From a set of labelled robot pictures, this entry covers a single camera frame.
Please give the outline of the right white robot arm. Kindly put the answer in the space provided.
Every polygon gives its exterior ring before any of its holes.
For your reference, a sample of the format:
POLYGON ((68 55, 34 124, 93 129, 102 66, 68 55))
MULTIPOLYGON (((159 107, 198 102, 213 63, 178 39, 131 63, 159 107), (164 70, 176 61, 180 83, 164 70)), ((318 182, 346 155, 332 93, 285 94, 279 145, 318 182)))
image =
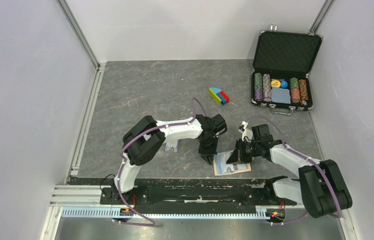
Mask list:
POLYGON ((352 197, 335 161, 306 156, 284 141, 275 140, 267 124, 248 128, 244 121, 239 131, 242 137, 236 141, 227 164, 249 164, 254 158, 262 157, 297 177, 272 178, 269 187, 263 191, 268 203, 288 199, 303 205, 313 218, 331 214, 339 216, 343 210, 352 207, 352 197))

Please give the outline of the beige card holder wallet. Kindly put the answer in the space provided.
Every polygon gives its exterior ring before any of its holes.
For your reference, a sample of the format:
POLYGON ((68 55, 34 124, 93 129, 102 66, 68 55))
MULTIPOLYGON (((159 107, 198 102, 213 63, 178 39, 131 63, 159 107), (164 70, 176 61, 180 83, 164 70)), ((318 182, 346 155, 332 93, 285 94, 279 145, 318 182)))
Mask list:
POLYGON ((214 175, 226 176, 239 173, 250 172, 252 170, 249 163, 226 163, 233 151, 219 152, 213 161, 214 175))

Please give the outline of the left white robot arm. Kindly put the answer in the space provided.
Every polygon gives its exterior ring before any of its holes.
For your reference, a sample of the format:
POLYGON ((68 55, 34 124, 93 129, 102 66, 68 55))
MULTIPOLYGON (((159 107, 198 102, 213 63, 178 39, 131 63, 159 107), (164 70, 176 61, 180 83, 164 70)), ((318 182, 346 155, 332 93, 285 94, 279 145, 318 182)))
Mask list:
POLYGON ((227 132, 222 115, 214 117, 202 114, 174 121, 154 120, 150 115, 143 117, 123 136, 123 158, 119 172, 114 178, 113 198, 120 204, 132 197, 135 179, 141 166, 153 159, 164 144, 183 139, 199 141, 199 156, 209 165, 217 154, 219 136, 227 132))

